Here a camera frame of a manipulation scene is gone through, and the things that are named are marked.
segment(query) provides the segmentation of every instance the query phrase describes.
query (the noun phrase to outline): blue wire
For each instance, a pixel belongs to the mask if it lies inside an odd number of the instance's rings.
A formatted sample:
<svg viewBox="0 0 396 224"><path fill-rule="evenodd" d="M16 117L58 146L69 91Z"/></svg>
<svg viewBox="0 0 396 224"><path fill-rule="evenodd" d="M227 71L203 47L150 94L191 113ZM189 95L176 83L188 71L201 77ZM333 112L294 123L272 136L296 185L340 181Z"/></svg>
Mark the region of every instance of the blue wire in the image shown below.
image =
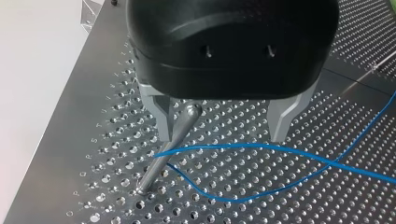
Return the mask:
<svg viewBox="0 0 396 224"><path fill-rule="evenodd" d="M390 104L393 102L394 98L396 97L396 92L393 93L392 97L389 99L388 103L384 106L384 108L375 116L375 118L367 125L367 127L363 130L363 132L361 132L358 135L358 138L356 138L352 144L339 156L337 157L334 161L329 161L326 160L324 158L321 158L319 156L313 155L311 153L307 153L301 150L297 150L294 148L289 148L289 147L278 147L278 146L272 146L272 145L267 145L267 144L257 144L257 143L252 143L252 144L246 144L246 143L242 143L242 144L225 144L225 145L213 145L213 146L192 146L192 147L182 147L182 148L177 148L177 149L170 149L168 151L162 152L162 153L158 153L156 155L154 155L155 158L158 157L163 157L163 156L168 156L168 155L173 155L176 154L178 152L184 152L184 151L188 151L188 150L194 150L194 149L215 149L215 148L236 148L236 147L247 147L247 148L252 148L252 147L265 147L265 148L270 148L273 150L277 150L277 151L283 151L283 152L290 152L290 153L295 153L298 155L303 155L306 156L308 158L317 160L317 161L322 161L324 163L327 163L325 167L323 167L322 169L314 172L311 175L307 175L306 177L301 178L300 180L288 184L285 187L279 188L279 189L272 189L272 190L267 190L265 192L262 193L258 193L246 198L241 198L241 199L231 199L231 198L222 198L222 197L218 197L216 195L211 195L208 194L204 191L202 191L201 189L199 189L186 175L184 175L180 170L178 170L174 165L167 163L167 165L174 170L175 172L177 172L179 175L183 176L183 178L196 190L198 191L200 194L206 196L207 198L210 199L215 199L216 201L219 202L230 202L230 203L244 203L247 202L249 200L254 200L257 198L260 198L262 196L265 195L269 195L269 194L273 194L276 192L279 192L281 190L285 190L285 189L290 189L296 185L299 185L300 183L304 182L305 180L319 175L321 174L323 171L325 171L327 168L329 168L330 166L334 166L334 167L338 167L340 169L344 169L353 173L357 173L357 174L361 174L361 175L368 175L374 178L378 178L381 180L385 180L388 181L389 183L392 184L396 184L396 179L385 176L385 175L379 175L373 172L369 172L369 171L365 171L365 170L361 170L358 168L354 168L354 167L350 167L350 166L345 166L343 164L338 163L350 150L352 150L352 148L354 148L359 141L363 138L364 135L367 134L367 132L370 130L370 128L376 123L376 121L384 114L384 112L389 108Z"/></svg>

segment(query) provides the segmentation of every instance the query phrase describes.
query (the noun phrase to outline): metal pin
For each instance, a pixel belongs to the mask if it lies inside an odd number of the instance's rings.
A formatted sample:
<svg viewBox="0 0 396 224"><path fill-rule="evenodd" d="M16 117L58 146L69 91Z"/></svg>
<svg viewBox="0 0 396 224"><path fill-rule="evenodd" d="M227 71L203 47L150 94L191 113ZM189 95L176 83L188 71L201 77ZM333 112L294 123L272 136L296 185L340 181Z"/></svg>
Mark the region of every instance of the metal pin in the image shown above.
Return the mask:
<svg viewBox="0 0 396 224"><path fill-rule="evenodd" d="M160 149L160 152L167 151L172 148L176 148L180 146L183 142L186 135L189 133L190 129L198 120L198 118L202 115L202 107L195 103L187 104L186 108L180 114L180 117L177 119L173 130L172 141L164 143ZM152 182L157 178L160 174L163 167L166 163L171 159L172 156L160 157L154 159L151 165L148 168L148 171L145 173L143 178L137 183L137 193L140 195L146 195L148 193L149 187Z"/></svg>

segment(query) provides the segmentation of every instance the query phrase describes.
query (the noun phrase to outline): white surface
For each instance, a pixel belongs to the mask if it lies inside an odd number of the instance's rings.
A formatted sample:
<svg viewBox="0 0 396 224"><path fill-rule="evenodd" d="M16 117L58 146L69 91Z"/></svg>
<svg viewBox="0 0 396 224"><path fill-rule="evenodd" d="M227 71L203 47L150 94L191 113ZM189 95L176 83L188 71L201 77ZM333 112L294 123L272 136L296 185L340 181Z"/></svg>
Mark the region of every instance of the white surface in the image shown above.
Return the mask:
<svg viewBox="0 0 396 224"><path fill-rule="evenodd" d="M81 0L0 0L0 223L86 40L80 11Z"/></svg>

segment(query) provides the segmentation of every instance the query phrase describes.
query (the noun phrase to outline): perforated metal plate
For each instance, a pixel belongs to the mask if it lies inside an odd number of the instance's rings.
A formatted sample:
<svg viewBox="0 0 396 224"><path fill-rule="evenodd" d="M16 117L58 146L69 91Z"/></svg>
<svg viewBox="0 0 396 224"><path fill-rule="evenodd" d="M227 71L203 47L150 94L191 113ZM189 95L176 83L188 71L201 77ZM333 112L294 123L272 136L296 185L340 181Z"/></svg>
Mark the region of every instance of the perforated metal plate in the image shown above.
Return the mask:
<svg viewBox="0 0 396 224"><path fill-rule="evenodd" d="M339 0L339 7L334 57L368 71L396 50L396 16L388 0ZM393 57L378 74L394 81L395 65Z"/></svg>
<svg viewBox="0 0 396 224"><path fill-rule="evenodd" d="M208 200L168 169L148 196L136 195L136 182L161 143L139 98L123 6L105 2L6 224L395 222L395 186L334 168L248 203ZM341 96L352 84L323 71L282 145L329 159L343 152L389 99L361 84ZM174 101L176 115L185 103ZM205 113L185 145L268 141L268 102L200 103ZM396 104L342 163L395 177L395 115ZM263 148L196 150L171 163L207 192L235 198L284 186L324 165Z"/></svg>

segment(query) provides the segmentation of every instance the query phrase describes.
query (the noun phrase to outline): metal rod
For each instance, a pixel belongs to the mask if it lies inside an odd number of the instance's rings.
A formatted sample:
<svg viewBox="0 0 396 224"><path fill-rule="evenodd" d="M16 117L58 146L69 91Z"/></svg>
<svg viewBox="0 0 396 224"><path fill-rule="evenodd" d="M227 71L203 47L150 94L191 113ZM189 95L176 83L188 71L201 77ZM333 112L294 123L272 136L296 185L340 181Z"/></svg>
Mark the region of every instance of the metal rod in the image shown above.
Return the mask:
<svg viewBox="0 0 396 224"><path fill-rule="evenodd" d="M370 69L368 72L366 72L363 76L361 76L360 78L358 78L354 83L352 83L350 86L348 86L342 93L341 96L343 96L344 94L346 94L348 91L352 90L356 85L358 85L358 83L360 83L362 80L364 80L365 78L367 78L369 75L371 75L374 71L376 71L379 66L381 66L382 64L384 64L385 62L387 62L389 59L391 59L393 56L396 55L396 50L393 51L393 53L391 53L388 57L386 57L384 60L382 60L380 63L375 63L372 66L372 69Z"/></svg>
<svg viewBox="0 0 396 224"><path fill-rule="evenodd" d="M186 105L186 108L180 114L180 117L177 119L173 130L172 141L163 143L160 151L164 152L172 148L179 147L183 142L186 135L189 133L190 129L194 125L194 123L198 120L198 118L202 115L202 107L195 103L189 103ZM137 183L137 193L140 195L146 195L148 193L149 187L152 182L157 178L160 174L163 167L166 163L171 159L172 156L160 157L154 159L154 161L149 166L143 178Z"/></svg>
<svg viewBox="0 0 396 224"><path fill-rule="evenodd" d="M378 69L379 66L381 66L382 64L384 64L385 62L387 62L390 58L392 58L394 55L396 54L396 50L393 51L393 53L391 53L388 57L386 57L384 60L382 60L380 63L374 65L374 70Z"/></svg>

